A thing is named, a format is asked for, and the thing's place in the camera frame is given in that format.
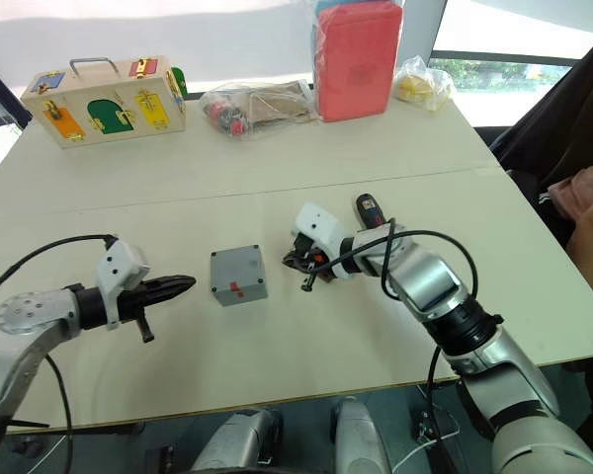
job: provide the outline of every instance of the plastic bag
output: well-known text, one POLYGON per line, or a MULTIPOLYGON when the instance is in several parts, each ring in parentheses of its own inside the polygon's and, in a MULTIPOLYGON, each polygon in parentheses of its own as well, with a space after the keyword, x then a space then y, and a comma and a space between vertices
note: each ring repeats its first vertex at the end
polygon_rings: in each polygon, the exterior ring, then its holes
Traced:
POLYGON ((402 63, 395 76, 393 95, 427 111, 440 109, 455 92, 451 75, 440 69, 426 67, 420 56, 402 63))
POLYGON ((325 121, 386 109, 403 0, 310 0, 314 91, 325 121))
POLYGON ((305 81, 286 84, 224 84, 200 98, 209 121, 229 136, 248 136, 270 125, 317 118, 305 81))

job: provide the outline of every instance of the blue panel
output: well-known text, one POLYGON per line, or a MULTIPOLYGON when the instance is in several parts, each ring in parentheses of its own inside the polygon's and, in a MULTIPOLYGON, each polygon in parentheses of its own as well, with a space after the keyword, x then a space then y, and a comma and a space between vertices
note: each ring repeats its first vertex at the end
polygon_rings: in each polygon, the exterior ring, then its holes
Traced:
POLYGON ((59 72, 59 73, 55 73, 55 74, 46 74, 45 76, 42 76, 40 79, 38 79, 38 82, 36 82, 36 85, 33 86, 33 88, 31 89, 31 92, 37 92, 38 89, 40 88, 40 85, 42 85, 42 84, 46 84, 47 89, 55 89, 57 86, 59 86, 59 83, 61 82, 61 80, 63 79, 63 76, 65 76, 65 75, 66 75, 65 72, 59 72))

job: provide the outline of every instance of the red sticker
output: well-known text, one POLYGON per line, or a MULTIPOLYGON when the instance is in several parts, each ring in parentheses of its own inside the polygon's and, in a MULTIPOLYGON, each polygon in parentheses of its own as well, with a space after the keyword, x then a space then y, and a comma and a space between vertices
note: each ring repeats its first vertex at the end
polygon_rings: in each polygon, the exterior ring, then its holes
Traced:
MULTIPOLYGON (((136 70, 138 69, 138 63, 140 61, 135 61, 131 64, 131 66, 129 67, 129 77, 133 77, 136 75, 136 70)), ((158 68, 158 59, 147 59, 146 64, 145 64, 145 69, 143 70, 143 75, 146 74, 153 74, 154 72, 156 72, 156 69, 158 68)))
POLYGON ((237 281, 233 281, 229 286, 230 286, 230 290, 231 291, 237 292, 237 297, 238 298, 243 298, 244 297, 244 293, 242 292, 242 290, 237 285, 237 281))

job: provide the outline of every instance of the red box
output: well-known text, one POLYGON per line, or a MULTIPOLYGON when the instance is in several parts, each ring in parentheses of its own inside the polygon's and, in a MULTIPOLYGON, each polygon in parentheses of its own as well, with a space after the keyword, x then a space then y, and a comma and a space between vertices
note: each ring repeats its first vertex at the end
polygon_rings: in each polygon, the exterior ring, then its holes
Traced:
POLYGON ((384 112, 401 23, 402 9, 390 1, 339 5, 320 13, 314 81, 323 120, 384 112))

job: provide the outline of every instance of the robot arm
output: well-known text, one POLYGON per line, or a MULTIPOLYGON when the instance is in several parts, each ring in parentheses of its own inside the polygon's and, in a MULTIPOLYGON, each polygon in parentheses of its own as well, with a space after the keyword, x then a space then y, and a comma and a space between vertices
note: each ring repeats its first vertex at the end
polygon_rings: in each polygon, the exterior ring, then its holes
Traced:
MULTIPOLYGON (((381 277, 390 225, 352 235, 327 211, 307 203, 296 219, 295 249, 284 263, 309 274, 305 290, 311 290, 316 267, 328 269, 326 279, 381 277), (348 252, 354 255, 325 266, 348 252)), ((392 234, 402 231, 396 226, 392 234)), ((593 473, 593 453, 555 418, 559 407, 549 383, 502 318, 486 313, 452 269, 410 236, 389 245, 386 280, 461 376, 468 413, 480 415, 484 434, 494 440, 493 471, 593 473)))
POLYGON ((118 240, 97 268, 97 287, 73 284, 53 291, 22 293, 0 305, 0 443, 42 359, 81 330, 136 321, 144 342, 153 339, 144 307, 186 291, 191 276, 141 281, 148 266, 139 250, 118 240))

